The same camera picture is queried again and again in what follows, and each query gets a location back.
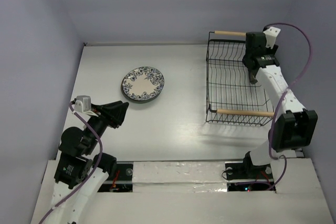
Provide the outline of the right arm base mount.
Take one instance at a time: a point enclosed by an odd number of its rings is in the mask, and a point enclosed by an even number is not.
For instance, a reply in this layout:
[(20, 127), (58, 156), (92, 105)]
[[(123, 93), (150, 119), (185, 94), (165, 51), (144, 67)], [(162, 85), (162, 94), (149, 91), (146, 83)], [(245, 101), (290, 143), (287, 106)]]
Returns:
[(273, 179), (270, 164), (255, 166), (252, 164), (248, 152), (242, 161), (226, 162), (222, 177), (226, 180), (257, 180), (259, 176), (265, 179)]

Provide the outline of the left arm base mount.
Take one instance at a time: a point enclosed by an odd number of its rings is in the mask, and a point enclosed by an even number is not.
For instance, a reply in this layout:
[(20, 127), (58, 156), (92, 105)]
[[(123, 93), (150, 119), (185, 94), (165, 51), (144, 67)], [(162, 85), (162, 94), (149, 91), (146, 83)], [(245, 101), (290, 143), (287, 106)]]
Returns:
[(116, 170), (111, 176), (110, 180), (113, 181), (117, 178), (118, 182), (132, 182), (133, 176), (133, 163), (132, 162), (117, 162)]

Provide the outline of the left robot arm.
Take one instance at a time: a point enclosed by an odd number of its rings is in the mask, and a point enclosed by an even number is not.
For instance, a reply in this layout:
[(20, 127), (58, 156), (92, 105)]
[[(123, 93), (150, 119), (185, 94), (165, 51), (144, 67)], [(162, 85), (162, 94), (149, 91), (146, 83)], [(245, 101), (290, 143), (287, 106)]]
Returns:
[(69, 109), (84, 128), (65, 129), (59, 145), (50, 209), (40, 223), (82, 223), (99, 188), (115, 176), (117, 159), (103, 152), (101, 137), (107, 128), (119, 128), (129, 103), (116, 101), (103, 105), (79, 95)]

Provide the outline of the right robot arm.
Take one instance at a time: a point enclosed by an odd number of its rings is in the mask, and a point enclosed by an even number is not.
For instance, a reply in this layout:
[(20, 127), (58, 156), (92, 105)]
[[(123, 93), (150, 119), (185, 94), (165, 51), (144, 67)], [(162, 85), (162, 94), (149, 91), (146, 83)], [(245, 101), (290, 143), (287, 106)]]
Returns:
[(262, 32), (247, 32), (243, 64), (248, 70), (251, 84), (259, 83), (267, 92), (274, 107), (268, 140), (248, 152), (241, 171), (248, 178), (258, 175), (272, 158), (279, 158), (283, 151), (310, 145), (318, 115), (308, 110), (296, 98), (284, 79), (279, 61), (275, 57), (275, 44), (280, 29), (270, 27)]

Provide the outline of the grey patterned plate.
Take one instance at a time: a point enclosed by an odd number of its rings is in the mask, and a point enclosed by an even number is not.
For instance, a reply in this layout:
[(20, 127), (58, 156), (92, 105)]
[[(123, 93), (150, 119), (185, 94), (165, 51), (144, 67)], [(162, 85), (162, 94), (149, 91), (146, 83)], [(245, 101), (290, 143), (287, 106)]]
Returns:
[(141, 84), (131, 84), (130, 82), (121, 85), (122, 95), (135, 103), (148, 103), (155, 100), (162, 92), (159, 86)]

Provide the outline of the blue floral white plate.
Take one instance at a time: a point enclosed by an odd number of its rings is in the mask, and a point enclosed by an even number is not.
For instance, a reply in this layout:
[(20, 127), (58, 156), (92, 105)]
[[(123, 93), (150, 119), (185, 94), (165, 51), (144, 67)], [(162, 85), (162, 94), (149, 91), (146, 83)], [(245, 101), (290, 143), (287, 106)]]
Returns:
[(144, 86), (154, 85), (159, 86), (163, 90), (165, 79), (161, 71), (154, 67), (138, 67), (131, 70), (123, 78), (121, 84), (130, 82), (131, 84), (141, 84)]

